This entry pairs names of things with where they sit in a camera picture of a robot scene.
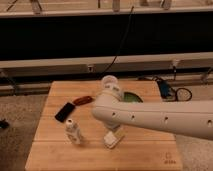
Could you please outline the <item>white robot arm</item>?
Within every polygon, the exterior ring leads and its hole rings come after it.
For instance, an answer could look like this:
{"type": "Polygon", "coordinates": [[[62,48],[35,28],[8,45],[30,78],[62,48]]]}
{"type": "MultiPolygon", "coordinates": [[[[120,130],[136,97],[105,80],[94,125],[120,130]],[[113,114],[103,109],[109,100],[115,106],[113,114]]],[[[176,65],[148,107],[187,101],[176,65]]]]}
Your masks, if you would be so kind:
{"type": "Polygon", "coordinates": [[[213,140],[213,101],[124,102],[122,89],[106,84],[93,107],[93,116],[105,123],[213,140]]]}

